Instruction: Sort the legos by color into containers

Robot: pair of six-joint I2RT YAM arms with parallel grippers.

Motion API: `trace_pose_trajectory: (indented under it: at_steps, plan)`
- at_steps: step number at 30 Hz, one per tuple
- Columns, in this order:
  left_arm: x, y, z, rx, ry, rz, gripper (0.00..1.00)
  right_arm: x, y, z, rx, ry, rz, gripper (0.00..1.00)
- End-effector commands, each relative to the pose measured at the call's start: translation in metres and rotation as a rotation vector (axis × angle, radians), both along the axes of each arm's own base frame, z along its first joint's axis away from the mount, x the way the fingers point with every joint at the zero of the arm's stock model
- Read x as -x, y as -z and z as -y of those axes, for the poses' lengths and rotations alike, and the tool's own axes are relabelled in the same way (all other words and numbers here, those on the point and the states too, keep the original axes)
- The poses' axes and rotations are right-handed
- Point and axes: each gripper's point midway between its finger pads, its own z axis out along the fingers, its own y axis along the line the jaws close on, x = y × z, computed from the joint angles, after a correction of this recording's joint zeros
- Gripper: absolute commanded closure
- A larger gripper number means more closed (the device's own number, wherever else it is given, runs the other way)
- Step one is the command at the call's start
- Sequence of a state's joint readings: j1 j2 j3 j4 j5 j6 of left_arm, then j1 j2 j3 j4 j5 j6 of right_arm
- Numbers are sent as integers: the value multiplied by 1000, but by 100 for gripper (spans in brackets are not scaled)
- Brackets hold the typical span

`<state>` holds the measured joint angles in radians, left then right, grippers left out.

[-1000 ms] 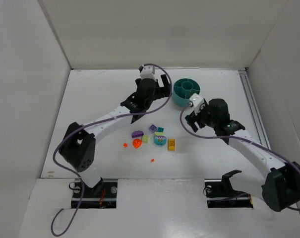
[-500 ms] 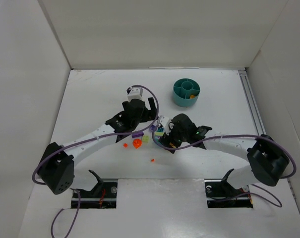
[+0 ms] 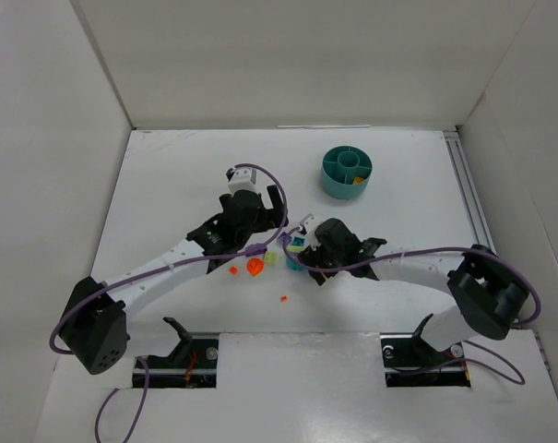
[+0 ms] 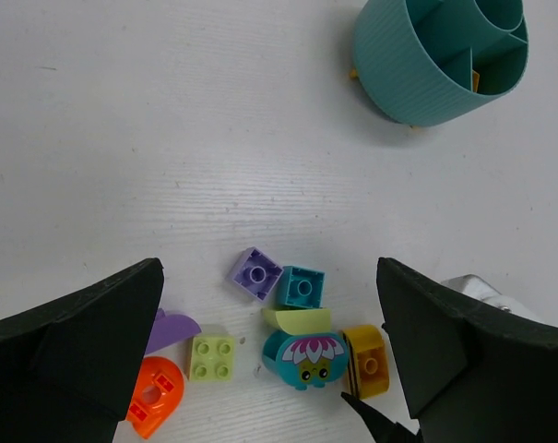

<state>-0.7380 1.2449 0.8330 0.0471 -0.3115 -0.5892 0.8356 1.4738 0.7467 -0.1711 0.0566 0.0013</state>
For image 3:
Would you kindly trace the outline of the purple square lego brick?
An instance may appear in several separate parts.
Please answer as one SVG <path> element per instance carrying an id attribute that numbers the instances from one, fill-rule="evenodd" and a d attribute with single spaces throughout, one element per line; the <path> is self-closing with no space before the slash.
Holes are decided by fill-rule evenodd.
<path id="1" fill-rule="evenodd" d="M 287 232 L 282 232 L 277 237 L 277 243 L 279 245 L 287 245 L 291 241 L 291 237 Z"/>

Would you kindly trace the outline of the orange round lego piece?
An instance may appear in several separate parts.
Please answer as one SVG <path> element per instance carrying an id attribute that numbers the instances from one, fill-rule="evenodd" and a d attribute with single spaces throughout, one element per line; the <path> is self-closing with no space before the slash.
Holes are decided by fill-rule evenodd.
<path id="1" fill-rule="evenodd" d="M 246 270 L 252 277 L 260 274 L 264 270 L 264 267 L 264 261 L 257 257 L 250 258 L 246 263 Z"/>

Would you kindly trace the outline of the purple arched lego brick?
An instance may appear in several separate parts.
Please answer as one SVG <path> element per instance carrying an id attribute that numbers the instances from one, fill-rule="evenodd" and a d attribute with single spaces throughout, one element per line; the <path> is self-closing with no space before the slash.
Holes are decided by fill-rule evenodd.
<path id="1" fill-rule="evenodd" d="M 267 252 L 267 246 L 264 243 L 255 243 L 249 245 L 243 252 L 246 257 L 264 255 Z"/>

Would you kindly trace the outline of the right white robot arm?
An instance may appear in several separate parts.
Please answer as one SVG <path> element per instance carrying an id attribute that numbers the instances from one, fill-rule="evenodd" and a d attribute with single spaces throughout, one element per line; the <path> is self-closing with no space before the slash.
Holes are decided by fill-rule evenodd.
<path id="1" fill-rule="evenodd" d="M 402 281 L 448 295 L 453 304 L 432 313 L 413 336 L 442 352 L 482 336 L 502 341 L 537 295 L 526 278 L 484 245 L 411 250 L 378 237 L 364 240 L 336 218 L 306 217 L 292 233 L 305 241 L 294 259 L 318 283 L 340 272 L 372 281 Z"/>

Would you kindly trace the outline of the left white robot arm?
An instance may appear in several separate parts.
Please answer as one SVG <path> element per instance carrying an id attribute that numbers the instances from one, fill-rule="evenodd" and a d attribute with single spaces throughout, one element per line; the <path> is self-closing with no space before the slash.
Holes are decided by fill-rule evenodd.
<path id="1" fill-rule="evenodd" d="M 110 369 L 127 352 L 132 340 L 128 322 L 142 309 L 235 258 L 265 252 L 267 245 L 251 244 L 251 236 L 279 233 L 288 220 L 282 186 L 268 186 L 267 192 L 269 208 L 255 191 L 242 189 L 220 196 L 220 213 L 117 281 L 96 281 L 91 276 L 78 281 L 52 332 L 52 350 L 74 355 L 91 375 Z"/>

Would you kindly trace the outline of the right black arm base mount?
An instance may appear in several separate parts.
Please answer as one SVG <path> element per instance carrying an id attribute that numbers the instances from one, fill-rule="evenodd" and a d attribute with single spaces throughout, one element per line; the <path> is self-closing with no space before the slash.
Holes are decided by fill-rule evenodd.
<path id="1" fill-rule="evenodd" d="M 436 351 L 421 337 L 433 314 L 425 317 L 413 332 L 380 335 L 385 382 L 388 388 L 470 388 L 469 371 L 458 356 L 447 349 Z"/>

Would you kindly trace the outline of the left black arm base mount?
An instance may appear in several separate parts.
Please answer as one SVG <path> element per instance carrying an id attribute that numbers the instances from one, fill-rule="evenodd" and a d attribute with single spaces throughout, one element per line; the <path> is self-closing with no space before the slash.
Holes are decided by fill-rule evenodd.
<path id="1" fill-rule="evenodd" d="M 173 317 L 131 325 L 126 354 L 135 358 L 132 386 L 214 389 L 220 336 L 190 332 Z"/>

